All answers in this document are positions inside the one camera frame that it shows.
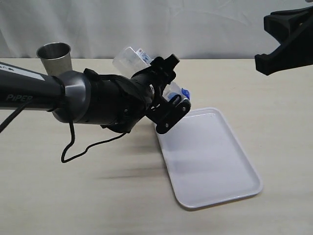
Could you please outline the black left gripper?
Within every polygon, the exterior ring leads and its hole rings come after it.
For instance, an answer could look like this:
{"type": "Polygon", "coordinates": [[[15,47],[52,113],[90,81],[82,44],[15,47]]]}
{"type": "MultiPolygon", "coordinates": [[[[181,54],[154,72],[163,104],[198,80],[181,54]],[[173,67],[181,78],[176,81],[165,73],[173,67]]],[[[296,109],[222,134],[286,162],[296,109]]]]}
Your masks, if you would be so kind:
{"type": "Polygon", "coordinates": [[[147,117],[156,124],[156,132],[165,134],[191,110],[190,100],[181,92],[174,92],[172,98],[164,95],[164,90],[176,78],[174,71],[179,59],[171,54],[167,58],[157,57],[147,68],[147,75],[154,88],[152,104],[147,117]]]}

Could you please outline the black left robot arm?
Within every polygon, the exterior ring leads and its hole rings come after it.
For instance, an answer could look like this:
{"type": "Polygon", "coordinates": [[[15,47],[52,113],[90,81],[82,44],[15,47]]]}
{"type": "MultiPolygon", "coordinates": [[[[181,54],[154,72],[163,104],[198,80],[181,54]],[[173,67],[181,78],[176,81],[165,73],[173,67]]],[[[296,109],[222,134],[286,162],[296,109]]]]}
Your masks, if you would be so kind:
{"type": "Polygon", "coordinates": [[[163,95],[178,63],[175,55],[157,57],[129,78],[91,69],[45,75],[1,63],[0,107],[47,111],[63,123],[100,125],[116,133],[131,132],[147,117],[165,134],[191,109],[183,95],[163,95]]]}

